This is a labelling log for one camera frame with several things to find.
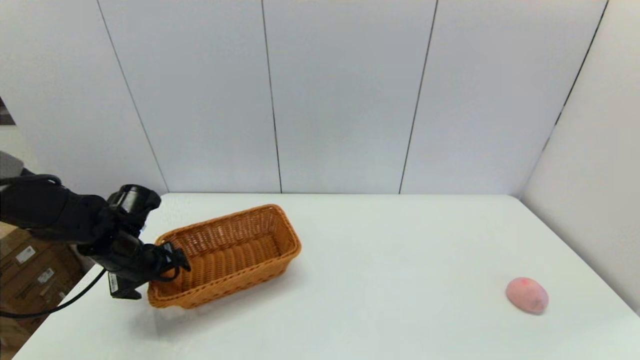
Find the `label on box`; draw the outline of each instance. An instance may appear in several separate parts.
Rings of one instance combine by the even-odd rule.
[[[109,287],[111,288],[111,293],[118,291],[118,277],[113,272],[109,273]]]
[[[20,254],[18,254],[15,259],[18,261],[18,264],[22,265],[25,261],[27,261],[29,258],[31,258],[31,256],[34,256],[35,254],[36,250],[29,245],[26,249],[20,251]]]
[[[49,281],[49,279],[53,276],[54,272],[52,268],[48,268],[47,270],[44,270],[44,272],[42,274],[40,274],[40,276],[38,276],[38,282],[40,284],[44,284],[45,282]]]

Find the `cardboard box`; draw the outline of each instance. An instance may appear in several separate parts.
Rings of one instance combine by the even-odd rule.
[[[72,284],[66,264],[56,255],[57,252],[53,249],[43,251],[29,266],[8,281],[0,294],[0,306],[14,313],[27,313],[27,308],[35,299],[44,301],[42,297],[46,291],[43,291],[53,282],[57,281],[67,287]]]
[[[4,287],[48,247],[49,244],[34,241],[31,235],[22,229],[14,229],[5,234],[4,238],[0,239],[0,286]]]

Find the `black cable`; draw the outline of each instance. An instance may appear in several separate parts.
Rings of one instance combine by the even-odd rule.
[[[55,313],[56,311],[62,310],[65,307],[73,304],[74,302],[76,302],[77,299],[80,299],[84,294],[86,294],[87,291],[89,291],[89,289],[93,287],[93,285],[95,285],[98,282],[98,280],[100,280],[100,278],[106,272],[107,272],[107,269],[102,269],[102,271],[98,274],[98,276],[96,276],[95,279],[86,288],[84,288],[83,291],[80,291],[80,293],[76,295],[74,298],[72,298],[71,300],[67,301],[62,305],[58,305],[54,307],[53,309],[49,309],[49,310],[45,310],[45,311],[41,311],[39,313],[33,313],[33,314],[13,314],[13,313],[5,313],[4,311],[0,311],[0,316],[3,316],[5,318],[13,318],[13,319],[28,319],[28,318],[38,318],[40,316]]]

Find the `white wall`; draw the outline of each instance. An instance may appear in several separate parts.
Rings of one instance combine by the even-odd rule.
[[[100,0],[170,192],[280,192],[260,0]]]
[[[0,96],[66,186],[166,192],[95,1],[0,1],[0,64]]]
[[[402,193],[520,195],[605,3],[440,1]]]
[[[434,7],[264,1],[283,192],[398,193]]]
[[[604,3],[4,0],[0,95],[81,193],[518,194]]]
[[[609,1],[523,200],[640,311],[640,1]]]
[[[46,173],[16,125],[0,126],[0,150],[22,160],[24,167],[34,174]]]

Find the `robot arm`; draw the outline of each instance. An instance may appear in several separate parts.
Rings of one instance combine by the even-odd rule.
[[[0,151],[0,220],[56,243],[74,243],[80,254],[109,271],[111,296],[140,299],[135,289],[150,280],[171,281],[190,271],[183,251],[138,239],[160,196],[139,185],[124,185],[104,200],[78,195],[52,175],[34,175]],[[171,277],[163,276],[173,269]]]

